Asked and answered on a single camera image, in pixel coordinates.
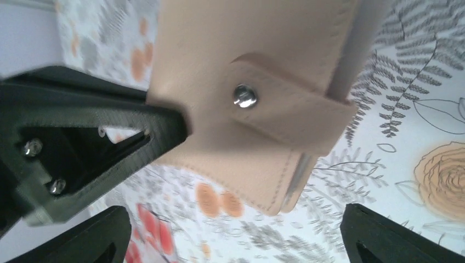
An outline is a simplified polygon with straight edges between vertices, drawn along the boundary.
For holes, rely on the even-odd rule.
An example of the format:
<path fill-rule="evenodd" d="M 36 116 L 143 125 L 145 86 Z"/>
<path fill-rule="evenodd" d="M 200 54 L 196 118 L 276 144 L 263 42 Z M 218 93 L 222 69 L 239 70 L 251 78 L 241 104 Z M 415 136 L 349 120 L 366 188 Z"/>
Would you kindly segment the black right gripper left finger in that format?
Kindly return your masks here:
<path fill-rule="evenodd" d="M 126 208 L 114 205 L 10 262 L 124 262 L 131 233 Z"/>

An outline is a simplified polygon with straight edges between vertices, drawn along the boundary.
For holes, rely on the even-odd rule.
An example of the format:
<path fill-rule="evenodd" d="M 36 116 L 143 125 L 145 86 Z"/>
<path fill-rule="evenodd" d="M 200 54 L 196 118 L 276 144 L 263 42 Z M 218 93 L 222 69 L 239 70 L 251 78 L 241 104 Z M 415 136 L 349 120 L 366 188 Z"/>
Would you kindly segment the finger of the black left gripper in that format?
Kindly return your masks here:
<path fill-rule="evenodd" d="M 64 66 L 1 80 L 1 191 L 30 226 L 63 223 L 188 137 L 146 92 Z"/>

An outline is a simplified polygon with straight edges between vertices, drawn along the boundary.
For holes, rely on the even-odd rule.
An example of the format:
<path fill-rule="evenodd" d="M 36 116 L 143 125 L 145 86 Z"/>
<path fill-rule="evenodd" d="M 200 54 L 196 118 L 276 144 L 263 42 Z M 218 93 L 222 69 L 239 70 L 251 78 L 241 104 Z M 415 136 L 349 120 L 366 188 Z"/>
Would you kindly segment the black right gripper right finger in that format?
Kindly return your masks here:
<path fill-rule="evenodd" d="M 464 262 L 464 256 L 358 203 L 345 206 L 339 229 L 351 263 Z"/>

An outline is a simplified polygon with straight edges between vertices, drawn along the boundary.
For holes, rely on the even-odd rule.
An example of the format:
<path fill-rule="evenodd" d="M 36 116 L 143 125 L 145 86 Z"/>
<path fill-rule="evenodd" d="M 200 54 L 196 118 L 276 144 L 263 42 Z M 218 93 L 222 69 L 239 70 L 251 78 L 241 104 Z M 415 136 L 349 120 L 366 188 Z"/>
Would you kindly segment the floral patterned table mat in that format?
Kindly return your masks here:
<path fill-rule="evenodd" d="M 56 1 L 67 66 L 150 88 L 162 1 Z M 152 161 L 90 206 L 125 207 L 125 262 L 348 262 L 358 203 L 464 256 L 464 1 L 391 1 L 347 99 L 357 112 L 292 211 L 266 215 Z"/>

